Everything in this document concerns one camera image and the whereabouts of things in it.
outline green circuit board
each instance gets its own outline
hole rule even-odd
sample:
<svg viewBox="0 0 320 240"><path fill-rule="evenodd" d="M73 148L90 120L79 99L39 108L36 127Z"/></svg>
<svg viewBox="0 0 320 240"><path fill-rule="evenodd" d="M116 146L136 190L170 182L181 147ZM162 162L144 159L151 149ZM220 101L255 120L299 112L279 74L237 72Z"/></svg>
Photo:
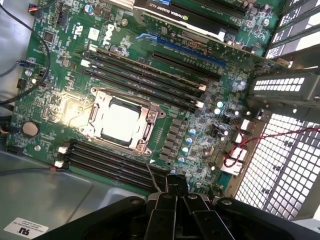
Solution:
<svg viewBox="0 0 320 240"><path fill-rule="evenodd" d="M46 0L40 1L40 5L46 3ZM84 12L84 6L88 3L91 3L94 7L95 13L93 15ZM137 40L136 37L143 33L155 32L158 32L158 35L165 39L165 36L161 36L161 30L158 29L163 21L154 16L146 15L145 26L139 25L132 12L108 4L104 0L100 2L98 0L65 0L59 1L58 4L61 8L66 6L68 8L65 26L61 27L57 24L57 17L61 11L59 7L46 9L43 17L36 19L34 22L33 29L45 39L51 50L50 74L45 83L36 91L15 103L11 132L7 139L8 148L19 148L24 155L52 164L59 157L58 148L70 139L77 139L100 148L109 149L120 156L142 161L143 159L139 156L131 156L125 152L102 146L99 143L89 142L80 133L80 128L88 122L95 100L91 94L91 88L109 87L116 89L110 83L85 75L81 62L84 59L83 53L88 51L91 46L96 46L106 52L110 51L112 56L117 56L117 59L110 58L109 61L114 61L119 66L123 64L121 59L125 58L169 73L189 83L208 82L203 76L155 60L152 55L154 51L157 51L206 71L219 74L221 79L220 82L214 81L208 84L207 97L203 100L207 111L202 111L200 114L190 113L172 106L168 102L154 99L152 96L145 97L146 100L159 104L166 115L165 118L158 119L154 125L148 143L148 148L152 151L152 154L147 159L152 166L166 170L168 173L175 168L177 173L185 174L191 192L206 193L214 184L223 185L225 188L232 175L224 174L221 178L219 168L216 167L212 170L210 166L214 166L216 159L222 156L221 153L228 143L228 138L221 140L219 137L212 137L212 127L222 126L223 129L229 131L230 136L235 129L232 125L224 123L223 118L227 116L233 120L235 116L232 115L232 111L246 109L247 90L253 76L251 72L255 66L259 65L257 72L275 71L282 67L259 56L215 41L212 41L212 48L214 48L212 57L215 56L225 62L226 67L212 63L198 55L187 54L182 50L157 43L154 40ZM106 48L104 40L109 25L113 25L114 30L109 40L110 45ZM263 29L261 34L268 38L271 29ZM246 34L245 31L241 32L240 35L242 42L254 41L254 38ZM43 46L39 44L36 37L31 37L26 56L28 61L36 64L36 67L26 69L23 72L21 78L25 85L19 89L20 92L32 87L35 81L40 79L44 70L46 55ZM117 67L109 66L109 70L117 72ZM118 88L118 90L134 95L124 89ZM214 109L217 108L217 102L223 102L220 114L214 112ZM181 120L185 125L179 131L179 140L175 147L174 156L168 160L163 160L160 158L160 154L174 120ZM22 133L22 126L27 121L38 124L39 134L37 136L28 137ZM196 134L192 136L192 144L186 144L185 138L190 137L190 129L194 129ZM188 147L188 154L182 152L183 146ZM182 164L178 162L180 156L185 158ZM148 194L130 185L114 182L83 169L72 167L71 170L133 192Z"/></svg>

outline metal grille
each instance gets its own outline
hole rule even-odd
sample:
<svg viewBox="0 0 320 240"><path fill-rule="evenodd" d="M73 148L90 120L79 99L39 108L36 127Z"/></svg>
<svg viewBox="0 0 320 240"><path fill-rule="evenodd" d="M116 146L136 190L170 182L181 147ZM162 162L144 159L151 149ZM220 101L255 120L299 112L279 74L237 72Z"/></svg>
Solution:
<svg viewBox="0 0 320 240"><path fill-rule="evenodd" d="M264 134L317 126L273 114ZM295 218L320 171L319 140L316 131L261 140L235 198L276 216Z"/></svg>

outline motherboard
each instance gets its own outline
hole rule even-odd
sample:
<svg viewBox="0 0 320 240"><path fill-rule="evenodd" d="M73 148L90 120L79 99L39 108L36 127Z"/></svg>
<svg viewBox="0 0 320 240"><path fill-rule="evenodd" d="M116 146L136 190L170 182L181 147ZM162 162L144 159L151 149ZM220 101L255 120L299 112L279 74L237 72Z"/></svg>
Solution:
<svg viewBox="0 0 320 240"><path fill-rule="evenodd" d="M219 162L235 125L252 127L251 80L285 68L261 56L281 9L276 0L59 0L34 14L51 67L15 103L7 150L143 195L156 190L145 163L160 188L184 174L191 192L224 190L233 174ZM45 71L34 36L26 56L35 67L19 92Z"/></svg>

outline cpu socket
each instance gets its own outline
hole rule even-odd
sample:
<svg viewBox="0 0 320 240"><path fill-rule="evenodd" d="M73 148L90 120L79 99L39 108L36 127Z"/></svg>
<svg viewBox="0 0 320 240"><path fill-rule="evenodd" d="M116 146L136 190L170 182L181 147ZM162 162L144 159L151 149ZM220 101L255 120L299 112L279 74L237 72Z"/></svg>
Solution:
<svg viewBox="0 0 320 240"><path fill-rule="evenodd" d="M89 141L136 156L150 156L147 145L155 122L166 117L159 105L103 87L93 87L91 93L95 101L80 132Z"/></svg>

